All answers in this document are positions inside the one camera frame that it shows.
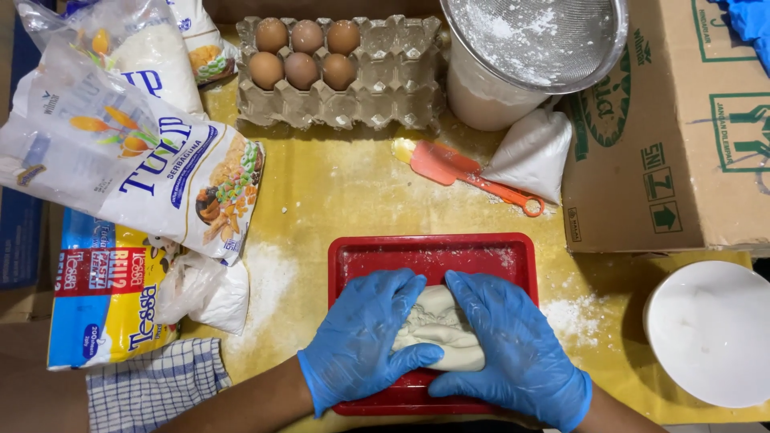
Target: dough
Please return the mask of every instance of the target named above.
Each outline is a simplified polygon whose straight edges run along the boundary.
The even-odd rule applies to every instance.
[[[479,371],[484,352],[465,314],[444,285],[425,287],[398,331],[392,350],[417,343],[438,344],[444,358],[428,368],[443,371]]]

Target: white bowl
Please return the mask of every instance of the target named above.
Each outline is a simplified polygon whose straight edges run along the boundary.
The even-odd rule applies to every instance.
[[[644,307],[644,331],[669,376],[725,408],[770,399],[770,283],[735,263],[677,270]]]

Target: checkered towel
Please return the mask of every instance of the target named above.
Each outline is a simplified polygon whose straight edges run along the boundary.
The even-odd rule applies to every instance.
[[[152,431],[233,384],[219,338],[174,341],[85,378],[92,433]]]

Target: red label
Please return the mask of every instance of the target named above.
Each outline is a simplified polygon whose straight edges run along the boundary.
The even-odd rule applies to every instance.
[[[144,247],[62,250],[55,295],[139,293],[144,290],[145,252]]]

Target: forearm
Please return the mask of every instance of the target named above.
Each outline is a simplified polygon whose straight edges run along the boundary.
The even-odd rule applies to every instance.
[[[182,413],[154,433],[270,433],[313,413],[296,356]]]
[[[595,383],[593,387],[591,407],[576,433],[665,433],[663,427],[615,400]]]

